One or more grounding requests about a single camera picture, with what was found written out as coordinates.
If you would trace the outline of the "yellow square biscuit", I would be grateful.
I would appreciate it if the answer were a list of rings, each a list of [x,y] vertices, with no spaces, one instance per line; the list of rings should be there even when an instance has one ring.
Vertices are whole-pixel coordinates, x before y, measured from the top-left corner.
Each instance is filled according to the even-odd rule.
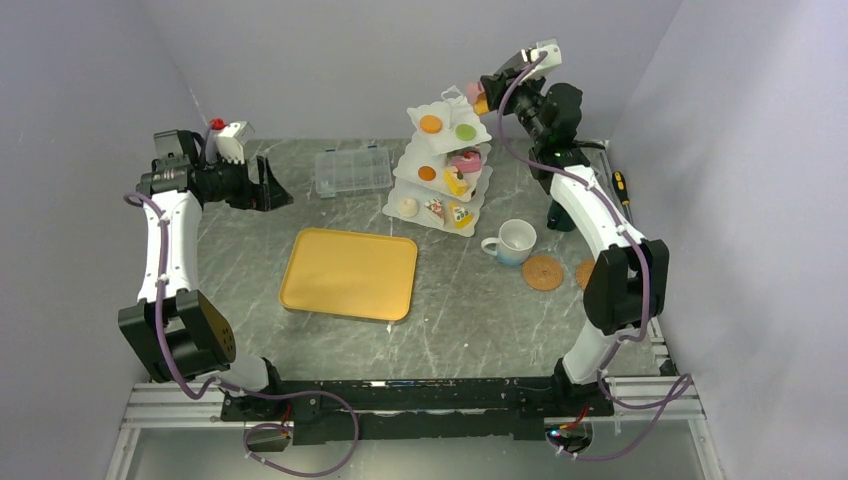
[[[486,98],[479,98],[473,105],[473,111],[478,116],[483,116],[490,112],[490,107]]]

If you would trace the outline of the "green round macaron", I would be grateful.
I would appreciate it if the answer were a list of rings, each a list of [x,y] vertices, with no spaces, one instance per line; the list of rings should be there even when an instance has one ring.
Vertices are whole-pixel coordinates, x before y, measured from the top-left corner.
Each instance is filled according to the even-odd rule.
[[[470,142],[477,137],[477,130],[474,126],[462,123],[454,128],[455,137],[463,142]]]

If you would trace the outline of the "pink cake with cherry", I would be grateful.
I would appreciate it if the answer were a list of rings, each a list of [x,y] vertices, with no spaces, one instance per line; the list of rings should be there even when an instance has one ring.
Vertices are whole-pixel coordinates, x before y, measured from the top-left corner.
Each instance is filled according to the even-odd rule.
[[[463,176],[476,173],[482,169],[482,157],[478,151],[468,151],[455,155],[451,159],[451,165]]]

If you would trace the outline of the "tan waffle round cookie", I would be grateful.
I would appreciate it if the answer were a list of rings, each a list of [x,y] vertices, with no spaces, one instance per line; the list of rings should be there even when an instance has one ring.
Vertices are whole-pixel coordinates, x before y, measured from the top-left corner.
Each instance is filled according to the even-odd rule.
[[[435,115],[424,115],[418,121],[418,126],[423,133],[438,134],[443,129],[442,120]]]

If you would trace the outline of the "yellow cake piece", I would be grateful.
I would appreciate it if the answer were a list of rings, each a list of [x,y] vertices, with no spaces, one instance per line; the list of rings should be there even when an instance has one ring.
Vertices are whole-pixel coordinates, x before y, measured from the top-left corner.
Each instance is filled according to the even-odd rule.
[[[469,190],[469,185],[464,174],[455,166],[446,167],[443,174],[444,182],[449,193],[454,197],[460,197]]]

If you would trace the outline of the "white three-tier dessert stand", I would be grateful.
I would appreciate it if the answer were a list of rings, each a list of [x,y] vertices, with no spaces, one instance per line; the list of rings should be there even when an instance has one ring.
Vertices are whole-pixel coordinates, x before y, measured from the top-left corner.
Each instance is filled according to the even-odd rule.
[[[413,124],[414,133],[392,171],[394,185],[388,194],[382,213],[391,218],[445,233],[463,237],[473,236],[493,173],[493,169],[487,165],[492,135],[473,111],[466,95],[456,86],[444,90],[438,101],[409,108],[407,114]],[[434,135],[423,133],[418,126],[418,121],[424,115],[438,116],[443,122],[442,131]],[[474,140],[463,142],[455,137],[454,128],[462,123],[475,127],[477,137]],[[452,166],[453,156],[472,150],[480,153],[482,169],[465,175],[469,190],[463,196],[454,197],[446,188],[443,178],[444,170]],[[417,171],[422,166],[434,168],[437,171],[437,178],[431,182],[419,179]],[[396,203],[404,197],[411,197],[418,201],[419,212],[414,218],[402,218],[396,211]],[[424,203],[431,198],[440,198],[443,202],[445,224],[442,227],[436,225],[425,213]],[[463,229],[456,229],[453,226],[449,208],[451,203],[462,205],[471,211],[473,221],[470,225]]]

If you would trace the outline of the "orange round cookie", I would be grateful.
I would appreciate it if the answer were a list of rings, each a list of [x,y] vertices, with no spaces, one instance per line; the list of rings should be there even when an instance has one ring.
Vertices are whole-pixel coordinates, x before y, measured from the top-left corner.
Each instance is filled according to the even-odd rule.
[[[417,171],[418,178],[425,182],[431,182],[437,178],[437,171],[430,166],[422,166]]]

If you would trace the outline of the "yellow serving tray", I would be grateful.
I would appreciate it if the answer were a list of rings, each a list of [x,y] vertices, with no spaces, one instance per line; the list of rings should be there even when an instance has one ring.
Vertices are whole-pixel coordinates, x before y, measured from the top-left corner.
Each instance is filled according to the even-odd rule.
[[[289,310],[395,322],[410,310],[417,244],[404,237],[306,228],[279,301]]]

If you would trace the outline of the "white round cupcake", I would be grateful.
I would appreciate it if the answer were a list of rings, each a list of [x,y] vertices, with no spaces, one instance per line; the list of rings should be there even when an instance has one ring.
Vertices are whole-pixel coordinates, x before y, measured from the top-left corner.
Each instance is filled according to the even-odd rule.
[[[411,197],[404,197],[400,199],[396,203],[395,208],[402,218],[414,218],[419,212],[418,201]]]

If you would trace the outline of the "cream triangle cake slice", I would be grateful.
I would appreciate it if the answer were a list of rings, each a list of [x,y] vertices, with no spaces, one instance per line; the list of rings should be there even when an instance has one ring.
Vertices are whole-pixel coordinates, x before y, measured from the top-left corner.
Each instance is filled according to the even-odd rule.
[[[456,203],[451,203],[449,208],[450,217],[456,229],[463,229],[473,221],[473,215],[468,208]]]

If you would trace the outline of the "white triangle cake slice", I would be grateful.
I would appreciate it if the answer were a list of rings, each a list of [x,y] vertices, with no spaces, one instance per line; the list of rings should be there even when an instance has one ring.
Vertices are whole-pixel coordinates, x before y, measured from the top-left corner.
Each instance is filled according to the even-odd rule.
[[[445,224],[443,202],[440,198],[431,198],[424,203],[426,215],[438,226]]]

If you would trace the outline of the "white blue mug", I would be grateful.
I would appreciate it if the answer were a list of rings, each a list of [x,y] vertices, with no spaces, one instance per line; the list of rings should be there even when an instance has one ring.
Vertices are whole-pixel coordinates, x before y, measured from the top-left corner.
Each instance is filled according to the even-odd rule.
[[[482,240],[480,247],[504,265],[519,266],[529,258],[536,241],[537,233],[530,223],[510,219],[500,226],[496,237]]]

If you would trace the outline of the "pink handled tongs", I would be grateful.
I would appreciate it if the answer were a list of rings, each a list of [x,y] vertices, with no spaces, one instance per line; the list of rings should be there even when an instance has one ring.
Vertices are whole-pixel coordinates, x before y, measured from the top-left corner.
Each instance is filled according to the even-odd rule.
[[[485,89],[480,81],[474,81],[467,84],[465,95],[471,105],[476,105],[479,102],[487,104]]]

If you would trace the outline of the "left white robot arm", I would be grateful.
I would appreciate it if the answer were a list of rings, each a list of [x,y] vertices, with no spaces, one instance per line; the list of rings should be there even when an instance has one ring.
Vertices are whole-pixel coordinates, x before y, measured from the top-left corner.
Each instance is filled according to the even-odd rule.
[[[206,205],[268,212],[293,201],[265,157],[245,154],[253,133],[244,120],[215,118],[203,134],[155,134],[150,170],[124,197],[144,213],[147,247],[137,300],[119,311],[118,326],[152,381],[174,382],[191,399],[212,386],[248,395],[248,407],[272,420],[288,402],[276,369],[265,358],[239,355],[233,328],[201,292],[198,274]]]

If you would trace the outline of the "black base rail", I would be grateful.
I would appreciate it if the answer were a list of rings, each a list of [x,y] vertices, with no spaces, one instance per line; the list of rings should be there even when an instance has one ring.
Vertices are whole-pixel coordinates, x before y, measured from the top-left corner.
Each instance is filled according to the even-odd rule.
[[[345,440],[506,436],[540,440],[558,422],[610,417],[595,386],[564,377],[275,381],[263,398],[225,396],[225,422],[279,422],[297,446]]]

